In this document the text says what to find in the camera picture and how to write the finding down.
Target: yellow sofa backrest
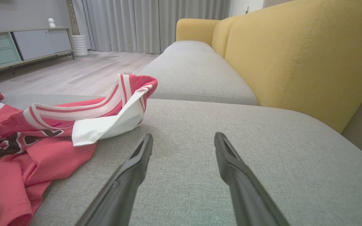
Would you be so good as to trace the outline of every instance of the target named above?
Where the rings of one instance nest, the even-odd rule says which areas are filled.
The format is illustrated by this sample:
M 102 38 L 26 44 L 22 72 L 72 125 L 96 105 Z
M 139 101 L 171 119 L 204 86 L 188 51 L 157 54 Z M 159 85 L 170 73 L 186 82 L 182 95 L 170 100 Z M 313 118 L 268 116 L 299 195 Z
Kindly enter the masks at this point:
M 362 1 L 295 0 L 227 20 L 224 58 L 260 106 L 343 130 L 362 102 Z
M 221 20 L 214 27 L 211 47 L 223 58 L 226 55 L 228 35 L 230 33 L 231 26 L 238 18 L 240 18 L 240 16 L 226 18 Z

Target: sofa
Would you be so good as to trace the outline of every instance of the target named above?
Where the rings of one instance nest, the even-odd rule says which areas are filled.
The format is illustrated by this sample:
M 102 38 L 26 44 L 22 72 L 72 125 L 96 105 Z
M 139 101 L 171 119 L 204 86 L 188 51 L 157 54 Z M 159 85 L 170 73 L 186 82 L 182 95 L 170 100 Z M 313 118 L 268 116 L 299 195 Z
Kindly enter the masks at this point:
M 290 225 L 362 225 L 362 151 L 339 133 L 362 101 L 362 1 L 296 0 L 221 21 L 182 19 L 176 34 L 138 73 L 158 79 L 141 125 L 98 141 L 88 162 L 47 188 L 31 224 L 74 225 L 151 133 L 129 224 L 235 225 L 214 151 L 223 132 Z M 2 102 L 25 109 L 93 98 Z

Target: sofa armrest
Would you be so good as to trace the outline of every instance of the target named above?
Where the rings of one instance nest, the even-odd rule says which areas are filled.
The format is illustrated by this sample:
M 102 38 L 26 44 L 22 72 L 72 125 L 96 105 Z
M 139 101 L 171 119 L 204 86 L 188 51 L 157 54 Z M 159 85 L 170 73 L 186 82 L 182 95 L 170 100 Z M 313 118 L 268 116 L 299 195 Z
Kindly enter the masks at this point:
M 213 30 L 220 20 L 181 19 L 177 22 L 175 40 L 198 40 L 211 46 Z

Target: sofa seat cushion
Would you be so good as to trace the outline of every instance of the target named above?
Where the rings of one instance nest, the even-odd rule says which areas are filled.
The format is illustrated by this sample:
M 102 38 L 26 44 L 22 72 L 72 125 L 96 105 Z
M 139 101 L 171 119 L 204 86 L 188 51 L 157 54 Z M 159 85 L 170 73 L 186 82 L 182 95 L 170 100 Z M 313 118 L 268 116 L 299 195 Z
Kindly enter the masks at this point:
M 176 41 L 173 44 L 169 45 L 164 53 L 178 50 L 190 50 L 190 51 L 203 51 L 214 53 L 214 50 L 207 43 L 197 41 L 197 40 L 180 40 Z
M 70 99 L 7 96 L 2 102 L 24 109 Z M 129 225 L 235 225 L 215 132 L 228 137 L 290 225 L 362 225 L 362 152 L 322 122 L 247 105 L 148 99 L 147 106 L 140 127 L 100 140 L 92 159 L 47 188 L 32 225 L 74 225 L 145 133 L 153 135 L 153 151 Z
M 165 52 L 138 74 L 157 78 L 152 98 L 257 105 L 251 89 L 217 53 Z

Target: white figurine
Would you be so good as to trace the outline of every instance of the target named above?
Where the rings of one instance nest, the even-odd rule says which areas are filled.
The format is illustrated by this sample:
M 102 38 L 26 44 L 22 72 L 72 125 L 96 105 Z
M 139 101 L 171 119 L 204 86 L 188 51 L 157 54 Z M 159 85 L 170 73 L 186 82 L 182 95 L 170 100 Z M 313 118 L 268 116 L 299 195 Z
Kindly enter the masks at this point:
M 54 19 L 49 18 L 49 19 L 48 19 L 48 22 L 50 23 L 50 27 L 56 27 L 56 26 L 55 26 L 55 23 L 54 23 Z

